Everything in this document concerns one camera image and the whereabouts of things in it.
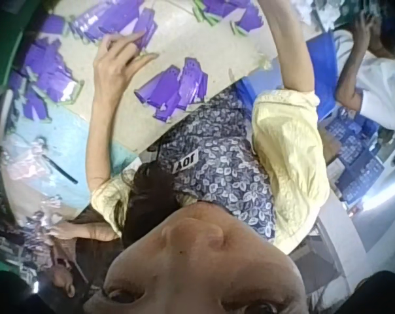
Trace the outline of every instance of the raised arm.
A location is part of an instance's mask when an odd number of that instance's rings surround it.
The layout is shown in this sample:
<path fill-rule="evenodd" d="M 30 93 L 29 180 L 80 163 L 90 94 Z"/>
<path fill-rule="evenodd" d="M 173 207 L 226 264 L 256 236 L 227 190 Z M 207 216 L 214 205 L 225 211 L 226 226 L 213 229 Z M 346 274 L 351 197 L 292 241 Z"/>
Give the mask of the raised arm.
<path fill-rule="evenodd" d="M 289 0 L 258 2 L 275 40 L 284 87 L 297 92 L 312 92 L 315 88 L 313 65 Z"/>
<path fill-rule="evenodd" d="M 371 40 L 373 17 L 362 13 L 354 24 L 353 48 L 340 74 L 335 98 L 345 107 L 360 111 L 362 94 L 356 90 L 356 78 Z"/>
<path fill-rule="evenodd" d="M 88 188 L 96 190 L 111 177 L 109 145 L 119 102 L 133 76 L 155 54 L 137 58 L 134 43 L 143 33 L 105 36 L 94 60 L 94 102 L 86 153 Z"/>

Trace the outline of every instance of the white table surface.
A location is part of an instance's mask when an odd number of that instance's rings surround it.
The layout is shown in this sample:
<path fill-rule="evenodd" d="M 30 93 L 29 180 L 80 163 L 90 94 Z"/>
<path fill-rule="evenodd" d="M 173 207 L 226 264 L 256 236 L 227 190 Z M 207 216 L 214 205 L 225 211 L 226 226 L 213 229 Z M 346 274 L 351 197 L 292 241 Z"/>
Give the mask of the white table surface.
<path fill-rule="evenodd" d="M 54 13 L 64 16 L 79 15 L 96 4 L 97 0 L 61 0 Z M 202 69 L 209 74 L 207 99 L 215 96 L 232 83 L 248 75 L 260 64 L 277 56 L 271 32 L 264 19 L 264 26 L 249 37 L 235 36 L 227 20 L 211 27 L 198 23 L 192 14 L 192 0 L 145 0 L 143 7 L 152 7 L 157 32 L 147 51 L 160 57 L 138 73 L 126 91 L 116 115 L 113 138 L 133 153 L 139 154 L 159 139 L 169 128 L 188 113 L 176 110 L 170 124 L 153 118 L 155 109 L 144 107 L 135 97 L 134 89 L 140 88 L 170 65 L 182 68 L 185 57 L 197 58 Z M 230 18 L 239 20 L 243 11 L 234 12 Z M 306 39 L 319 34 L 313 26 L 302 24 Z M 85 45 L 72 35 L 61 38 L 60 53 L 77 80 L 85 85 L 74 105 L 67 108 L 90 121 L 94 95 L 92 62 L 97 51 L 93 44 Z"/>

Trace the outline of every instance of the woman's arm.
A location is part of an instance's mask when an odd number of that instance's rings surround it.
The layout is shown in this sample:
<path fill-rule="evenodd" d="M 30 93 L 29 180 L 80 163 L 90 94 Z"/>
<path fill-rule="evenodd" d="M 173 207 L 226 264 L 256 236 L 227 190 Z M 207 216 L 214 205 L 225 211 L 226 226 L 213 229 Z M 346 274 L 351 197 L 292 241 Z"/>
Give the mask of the woman's arm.
<path fill-rule="evenodd" d="M 372 17 L 361 14 L 354 25 L 353 48 L 340 74 L 335 98 L 345 107 L 360 111 L 362 95 L 356 90 L 356 78 L 371 39 Z"/>
<path fill-rule="evenodd" d="M 289 0 L 258 0 L 275 40 L 283 84 L 298 92 L 312 92 L 314 71 L 301 24 Z"/>
<path fill-rule="evenodd" d="M 112 241 L 119 238 L 107 222 L 72 224 L 64 221 L 51 227 L 48 234 L 62 240 L 81 237 L 82 239 Z"/>
<path fill-rule="evenodd" d="M 143 33 L 127 37 L 107 35 L 94 60 L 94 102 L 88 134 L 86 173 L 88 188 L 96 190 L 111 177 L 109 145 L 114 115 L 133 76 L 157 55 L 137 58 L 134 43 Z"/>

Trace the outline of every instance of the label tag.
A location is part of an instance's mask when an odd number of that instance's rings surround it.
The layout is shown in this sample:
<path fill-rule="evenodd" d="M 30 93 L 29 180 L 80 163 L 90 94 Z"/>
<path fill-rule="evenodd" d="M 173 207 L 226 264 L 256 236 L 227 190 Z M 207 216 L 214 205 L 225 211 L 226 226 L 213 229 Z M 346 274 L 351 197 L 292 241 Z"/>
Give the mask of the label tag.
<path fill-rule="evenodd" d="M 189 169 L 197 164 L 199 161 L 199 149 L 194 150 L 186 157 L 182 158 L 178 162 L 174 163 L 173 174 L 178 173 L 182 170 Z"/>

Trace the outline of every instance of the woman's hand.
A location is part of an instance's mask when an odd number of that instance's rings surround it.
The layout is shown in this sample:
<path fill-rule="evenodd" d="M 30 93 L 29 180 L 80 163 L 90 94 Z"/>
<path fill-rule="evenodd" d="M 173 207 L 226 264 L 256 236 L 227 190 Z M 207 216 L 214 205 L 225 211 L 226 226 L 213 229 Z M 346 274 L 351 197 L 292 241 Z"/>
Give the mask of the woman's hand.
<path fill-rule="evenodd" d="M 113 114 L 133 76 L 158 55 L 138 57 L 134 43 L 144 33 L 129 36 L 106 35 L 94 60 L 94 107 Z"/>
<path fill-rule="evenodd" d="M 374 20 L 375 18 L 372 15 L 366 14 L 365 12 L 360 13 L 354 23 L 353 29 L 353 41 L 355 48 L 357 47 L 364 50 L 368 49 L 371 42 L 371 28 Z"/>
<path fill-rule="evenodd" d="M 63 221 L 51 227 L 48 235 L 61 240 L 70 240 L 80 237 L 80 228 L 82 228 L 82 224 L 71 224 L 70 222 Z"/>

